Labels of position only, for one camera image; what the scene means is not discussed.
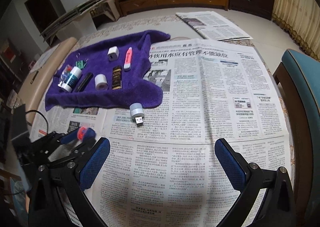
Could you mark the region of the teal chair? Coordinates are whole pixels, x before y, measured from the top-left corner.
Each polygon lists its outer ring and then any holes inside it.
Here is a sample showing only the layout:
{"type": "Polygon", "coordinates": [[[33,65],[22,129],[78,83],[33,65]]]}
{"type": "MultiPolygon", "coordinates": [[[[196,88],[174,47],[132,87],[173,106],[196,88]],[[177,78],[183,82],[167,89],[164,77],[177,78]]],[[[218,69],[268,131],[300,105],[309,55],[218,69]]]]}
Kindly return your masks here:
{"type": "Polygon", "coordinates": [[[319,218],[319,62],[287,49],[273,74],[285,94],[295,153],[294,196],[300,220],[319,218]]]}

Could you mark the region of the green binder clip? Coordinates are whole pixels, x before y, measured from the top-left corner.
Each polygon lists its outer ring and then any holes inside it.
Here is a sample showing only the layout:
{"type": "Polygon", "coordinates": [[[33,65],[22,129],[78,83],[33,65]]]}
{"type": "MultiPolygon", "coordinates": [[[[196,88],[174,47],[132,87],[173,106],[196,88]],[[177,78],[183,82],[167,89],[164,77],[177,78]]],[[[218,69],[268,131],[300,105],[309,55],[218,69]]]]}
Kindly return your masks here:
{"type": "Polygon", "coordinates": [[[78,67],[79,69],[83,70],[85,68],[85,66],[87,65],[88,61],[89,61],[89,58],[82,59],[81,54],[77,53],[75,66],[78,67]]]}

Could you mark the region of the clear hand sanitizer tube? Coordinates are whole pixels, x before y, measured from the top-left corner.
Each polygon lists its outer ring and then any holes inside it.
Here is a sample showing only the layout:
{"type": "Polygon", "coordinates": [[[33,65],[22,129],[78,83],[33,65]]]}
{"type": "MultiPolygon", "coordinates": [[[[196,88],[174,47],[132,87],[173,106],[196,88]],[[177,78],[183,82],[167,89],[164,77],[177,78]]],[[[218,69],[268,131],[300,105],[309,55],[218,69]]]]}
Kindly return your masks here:
{"type": "Polygon", "coordinates": [[[63,83],[65,83],[69,77],[70,72],[72,71],[73,67],[69,64],[65,66],[64,70],[62,71],[59,79],[58,86],[61,87],[63,83]]]}

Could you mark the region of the white usb charger cube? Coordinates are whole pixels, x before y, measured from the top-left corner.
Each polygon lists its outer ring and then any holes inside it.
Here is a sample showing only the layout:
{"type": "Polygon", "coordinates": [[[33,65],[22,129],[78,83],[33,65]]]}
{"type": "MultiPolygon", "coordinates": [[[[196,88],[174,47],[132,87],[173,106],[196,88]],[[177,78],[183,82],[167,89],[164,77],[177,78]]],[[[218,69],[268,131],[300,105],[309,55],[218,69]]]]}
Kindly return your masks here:
{"type": "Polygon", "coordinates": [[[109,61],[116,61],[119,58],[119,49],[117,46],[111,47],[108,50],[107,57],[109,61]]]}

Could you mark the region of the stacked folded boards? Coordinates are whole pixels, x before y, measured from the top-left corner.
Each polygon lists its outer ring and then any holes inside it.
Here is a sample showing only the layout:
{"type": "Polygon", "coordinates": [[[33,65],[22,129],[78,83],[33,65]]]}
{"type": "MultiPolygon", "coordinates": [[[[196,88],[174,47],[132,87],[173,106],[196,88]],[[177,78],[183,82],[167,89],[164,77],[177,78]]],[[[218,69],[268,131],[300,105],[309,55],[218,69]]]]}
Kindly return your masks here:
{"type": "Polygon", "coordinates": [[[106,0],[87,0],[69,12],[66,12],[62,16],[60,16],[57,20],[55,20],[52,24],[50,24],[40,35],[43,37],[43,41],[47,41],[54,37],[57,32],[64,28],[65,26],[69,25],[71,22],[79,19],[80,17],[84,16],[84,14],[90,12],[92,9],[97,7],[100,4],[105,3],[106,0]]]}

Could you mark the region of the folded newspaper far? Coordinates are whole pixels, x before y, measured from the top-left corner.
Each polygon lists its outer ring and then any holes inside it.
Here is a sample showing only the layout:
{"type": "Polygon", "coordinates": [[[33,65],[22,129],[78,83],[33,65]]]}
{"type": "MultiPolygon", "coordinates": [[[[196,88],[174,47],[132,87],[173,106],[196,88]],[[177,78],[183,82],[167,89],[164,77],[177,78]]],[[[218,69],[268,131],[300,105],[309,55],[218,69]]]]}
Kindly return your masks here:
{"type": "Polygon", "coordinates": [[[236,24],[214,11],[177,12],[176,16],[204,39],[221,42],[252,39],[236,24]]]}

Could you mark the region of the pink white highlighter pen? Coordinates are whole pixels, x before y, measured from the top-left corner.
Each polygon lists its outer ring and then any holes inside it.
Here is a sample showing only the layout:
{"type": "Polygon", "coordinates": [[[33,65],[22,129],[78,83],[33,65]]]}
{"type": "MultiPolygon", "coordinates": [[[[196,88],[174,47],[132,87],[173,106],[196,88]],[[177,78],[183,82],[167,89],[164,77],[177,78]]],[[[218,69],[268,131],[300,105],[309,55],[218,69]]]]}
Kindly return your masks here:
{"type": "Polygon", "coordinates": [[[123,66],[125,71],[129,71],[131,69],[132,54],[133,54],[132,47],[130,47],[127,50],[126,55],[125,55],[125,62],[124,62],[124,66],[123,66]]]}

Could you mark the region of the newspaper on table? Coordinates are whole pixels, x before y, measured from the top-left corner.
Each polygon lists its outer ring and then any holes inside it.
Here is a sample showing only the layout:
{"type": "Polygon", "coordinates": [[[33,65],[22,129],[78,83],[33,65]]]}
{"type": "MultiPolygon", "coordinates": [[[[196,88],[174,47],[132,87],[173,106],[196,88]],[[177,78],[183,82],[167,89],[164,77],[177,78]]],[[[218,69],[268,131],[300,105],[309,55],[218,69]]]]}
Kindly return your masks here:
{"type": "MultiPolygon", "coordinates": [[[[263,169],[291,169],[290,134],[278,90],[252,47],[214,40],[154,43],[144,79],[162,103],[144,108],[142,126],[129,108],[106,108],[100,137],[110,153],[89,189],[108,226],[216,226],[236,201],[215,155],[224,138],[263,169]]],[[[32,139],[45,130],[81,126],[85,108],[39,105],[32,139]]]]}

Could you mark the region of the blue white cream bottle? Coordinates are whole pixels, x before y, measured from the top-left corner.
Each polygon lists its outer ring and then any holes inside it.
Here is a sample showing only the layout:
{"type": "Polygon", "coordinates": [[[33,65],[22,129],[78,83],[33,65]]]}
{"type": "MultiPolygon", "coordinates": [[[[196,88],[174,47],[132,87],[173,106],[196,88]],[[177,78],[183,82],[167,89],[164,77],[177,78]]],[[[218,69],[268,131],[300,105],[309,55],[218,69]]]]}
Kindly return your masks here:
{"type": "Polygon", "coordinates": [[[71,93],[75,88],[76,84],[78,83],[81,77],[81,74],[82,74],[82,70],[74,66],[72,71],[69,74],[67,81],[63,83],[60,88],[65,92],[71,93]]]}

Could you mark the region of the black Horizon case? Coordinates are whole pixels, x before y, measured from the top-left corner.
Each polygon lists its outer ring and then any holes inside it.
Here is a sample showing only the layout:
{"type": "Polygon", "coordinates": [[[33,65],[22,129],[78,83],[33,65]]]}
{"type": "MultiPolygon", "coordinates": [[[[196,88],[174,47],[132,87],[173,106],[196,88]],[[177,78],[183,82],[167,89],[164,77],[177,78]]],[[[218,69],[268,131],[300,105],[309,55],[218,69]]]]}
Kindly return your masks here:
{"type": "Polygon", "coordinates": [[[93,74],[87,73],[84,79],[80,82],[80,85],[78,85],[78,87],[76,88],[75,92],[83,92],[92,78],[93,78],[93,74]]]}

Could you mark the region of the beige curtain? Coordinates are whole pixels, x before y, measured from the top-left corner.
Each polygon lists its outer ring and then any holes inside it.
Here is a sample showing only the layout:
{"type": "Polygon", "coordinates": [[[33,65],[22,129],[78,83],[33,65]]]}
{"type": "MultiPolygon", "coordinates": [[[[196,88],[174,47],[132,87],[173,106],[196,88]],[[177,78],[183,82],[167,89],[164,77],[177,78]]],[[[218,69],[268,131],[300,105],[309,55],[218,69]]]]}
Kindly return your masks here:
{"type": "Polygon", "coordinates": [[[316,0],[275,0],[272,21],[289,33],[306,55],[319,61],[319,5],[316,0]]]}

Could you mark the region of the pink vaseline jar blue lid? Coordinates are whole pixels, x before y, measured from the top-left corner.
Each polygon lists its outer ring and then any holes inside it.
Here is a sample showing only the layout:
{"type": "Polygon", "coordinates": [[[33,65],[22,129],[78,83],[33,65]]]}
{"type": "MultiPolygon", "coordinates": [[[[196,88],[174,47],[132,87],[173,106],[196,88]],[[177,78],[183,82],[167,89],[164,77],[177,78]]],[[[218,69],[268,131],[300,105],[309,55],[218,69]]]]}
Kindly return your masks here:
{"type": "Polygon", "coordinates": [[[95,138],[96,132],[90,127],[80,127],[76,132],[76,138],[80,141],[84,141],[89,138],[95,138]]]}

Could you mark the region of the purple towel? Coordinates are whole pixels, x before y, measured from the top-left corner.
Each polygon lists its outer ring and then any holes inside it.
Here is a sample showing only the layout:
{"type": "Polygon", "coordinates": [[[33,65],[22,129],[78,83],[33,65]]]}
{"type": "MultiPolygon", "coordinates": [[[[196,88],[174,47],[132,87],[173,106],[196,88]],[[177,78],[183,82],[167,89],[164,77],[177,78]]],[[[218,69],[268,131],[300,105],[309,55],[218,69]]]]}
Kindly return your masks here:
{"type": "Polygon", "coordinates": [[[158,30],[146,30],[103,40],[71,52],[61,68],[53,76],[45,96],[45,109],[61,107],[102,107],[129,108],[141,103],[144,108],[158,107],[163,100],[163,90],[144,75],[150,70],[149,52],[152,44],[165,42],[171,36],[158,30]],[[97,90],[91,79],[81,92],[66,92],[59,86],[59,79],[67,65],[73,66],[78,60],[85,60],[82,74],[106,76],[108,87],[97,90]]]}

